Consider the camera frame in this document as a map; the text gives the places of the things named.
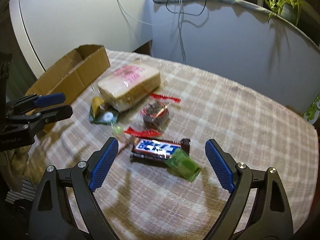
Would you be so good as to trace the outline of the red-edged dark snack packet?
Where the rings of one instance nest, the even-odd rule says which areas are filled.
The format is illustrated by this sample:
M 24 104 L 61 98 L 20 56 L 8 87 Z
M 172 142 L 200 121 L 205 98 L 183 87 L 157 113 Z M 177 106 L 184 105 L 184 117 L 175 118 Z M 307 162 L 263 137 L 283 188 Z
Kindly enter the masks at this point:
M 170 109 L 178 106 L 180 102 L 180 98 L 150 93 L 147 103 L 132 118 L 124 133 L 140 138 L 161 136 L 171 118 Z

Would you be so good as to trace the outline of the Snickers bar chinese label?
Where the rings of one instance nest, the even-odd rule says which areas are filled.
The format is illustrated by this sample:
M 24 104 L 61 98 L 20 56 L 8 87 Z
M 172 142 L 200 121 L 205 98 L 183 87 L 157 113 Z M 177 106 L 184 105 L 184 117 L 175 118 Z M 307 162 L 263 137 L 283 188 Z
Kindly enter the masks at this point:
M 131 158 L 164 163 L 171 158 L 176 150 L 183 150 L 189 155 L 190 139 L 168 141 L 154 138 L 136 138 L 131 150 Z

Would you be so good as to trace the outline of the green white carton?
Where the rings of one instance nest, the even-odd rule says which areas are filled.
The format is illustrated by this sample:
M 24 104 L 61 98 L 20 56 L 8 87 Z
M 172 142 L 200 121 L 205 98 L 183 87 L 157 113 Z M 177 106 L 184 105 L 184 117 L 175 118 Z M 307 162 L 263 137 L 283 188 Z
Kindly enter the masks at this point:
M 303 114 L 303 118 L 310 124 L 314 124 L 319 119 L 320 114 L 320 94 L 315 98 L 312 104 Z

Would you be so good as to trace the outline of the potted spider plant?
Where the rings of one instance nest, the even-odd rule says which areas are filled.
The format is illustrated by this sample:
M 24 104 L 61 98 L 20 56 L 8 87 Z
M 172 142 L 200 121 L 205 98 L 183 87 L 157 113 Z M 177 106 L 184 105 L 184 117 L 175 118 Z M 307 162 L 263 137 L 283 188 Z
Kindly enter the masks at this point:
M 269 7 L 267 23 L 271 18 L 281 17 L 297 26 L 300 19 L 302 4 L 300 0 L 263 0 Z

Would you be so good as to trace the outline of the teal mint candy packet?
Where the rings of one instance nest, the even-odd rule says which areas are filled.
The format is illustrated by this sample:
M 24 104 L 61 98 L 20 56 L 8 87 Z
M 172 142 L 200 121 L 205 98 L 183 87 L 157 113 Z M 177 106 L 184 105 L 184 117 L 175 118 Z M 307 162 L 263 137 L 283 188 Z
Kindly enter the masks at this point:
M 95 118 L 90 114 L 89 122 L 92 124 L 112 125 L 117 123 L 118 116 L 118 111 L 102 111 Z

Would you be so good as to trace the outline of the yellow green snack packet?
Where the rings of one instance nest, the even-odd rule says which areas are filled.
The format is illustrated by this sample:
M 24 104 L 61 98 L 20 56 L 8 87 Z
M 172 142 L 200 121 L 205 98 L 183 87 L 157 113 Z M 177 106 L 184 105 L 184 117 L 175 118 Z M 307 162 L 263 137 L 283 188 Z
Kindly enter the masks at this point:
M 96 96 L 92 99 L 90 107 L 90 115 L 95 119 L 101 112 L 101 108 L 104 106 L 105 101 L 103 98 Z

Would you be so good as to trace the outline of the small green round candy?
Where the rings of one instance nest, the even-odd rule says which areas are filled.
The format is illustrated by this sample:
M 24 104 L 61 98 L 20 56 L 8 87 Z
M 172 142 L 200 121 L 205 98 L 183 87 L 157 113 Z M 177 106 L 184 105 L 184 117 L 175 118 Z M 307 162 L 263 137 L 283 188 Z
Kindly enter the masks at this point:
M 120 137 L 120 136 L 122 136 L 124 134 L 124 130 L 119 125 L 112 125 L 112 134 L 115 137 Z

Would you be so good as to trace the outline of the grey windowsill mat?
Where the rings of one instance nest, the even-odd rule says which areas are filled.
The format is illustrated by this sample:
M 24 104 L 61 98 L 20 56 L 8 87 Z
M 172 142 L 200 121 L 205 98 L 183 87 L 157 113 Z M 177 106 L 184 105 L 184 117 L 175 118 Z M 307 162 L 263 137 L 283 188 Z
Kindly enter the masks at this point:
M 247 2 L 244 0 L 152 0 L 154 4 L 157 5 L 164 5 L 167 9 L 169 5 L 178 5 L 180 6 L 182 3 L 182 6 L 188 5 L 188 4 L 199 4 L 201 5 L 201 11 L 197 14 L 188 13 L 188 12 L 182 12 L 182 14 L 189 15 L 189 16 L 200 16 L 206 7 L 210 3 L 217 3 L 218 5 L 230 5 L 230 6 L 236 6 L 237 9 L 242 8 L 247 10 L 248 12 L 256 12 L 259 14 L 259 16 L 263 15 L 263 22 L 267 22 L 267 16 L 270 12 L 269 10 L 260 7 L 259 5 L 256 5 L 251 2 Z M 178 14 L 178 11 L 170 11 L 172 14 Z

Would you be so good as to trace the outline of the brown cardboard box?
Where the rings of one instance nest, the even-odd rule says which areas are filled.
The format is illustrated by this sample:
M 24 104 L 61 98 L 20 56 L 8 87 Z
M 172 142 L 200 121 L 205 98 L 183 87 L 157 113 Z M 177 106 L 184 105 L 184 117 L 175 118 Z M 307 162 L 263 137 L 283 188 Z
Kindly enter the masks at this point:
M 70 105 L 109 67 L 103 45 L 81 45 L 55 62 L 25 94 L 63 93 L 66 97 L 64 104 Z

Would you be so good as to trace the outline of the plaid tablecloth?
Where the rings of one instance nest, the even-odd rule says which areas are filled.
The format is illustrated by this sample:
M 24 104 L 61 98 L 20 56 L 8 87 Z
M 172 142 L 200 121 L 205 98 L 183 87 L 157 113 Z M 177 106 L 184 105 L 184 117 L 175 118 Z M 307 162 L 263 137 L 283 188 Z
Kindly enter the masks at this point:
M 306 221 L 318 177 L 314 127 L 283 105 L 216 74 L 177 62 L 107 52 L 110 73 L 136 59 L 161 72 L 159 94 L 180 98 L 169 107 L 166 140 L 190 139 L 190 155 L 202 166 L 192 183 L 167 166 L 132 162 L 130 148 L 115 159 L 95 197 L 121 239 L 203 239 L 227 199 L 204 153 L 213 138 L 250 168 L 275 167 L 290 203 L 293 227 Z

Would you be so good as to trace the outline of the bagged sliced bread loaf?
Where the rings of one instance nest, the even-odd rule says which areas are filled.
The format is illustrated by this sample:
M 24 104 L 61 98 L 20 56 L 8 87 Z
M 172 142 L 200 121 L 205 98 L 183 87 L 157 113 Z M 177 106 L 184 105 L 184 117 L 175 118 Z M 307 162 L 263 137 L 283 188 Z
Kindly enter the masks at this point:
M 99 80 L 97 88 L 107 104 L 119 112 L 124 112 L 160 84 L 160 71 L 149 62 L 137 59 Z

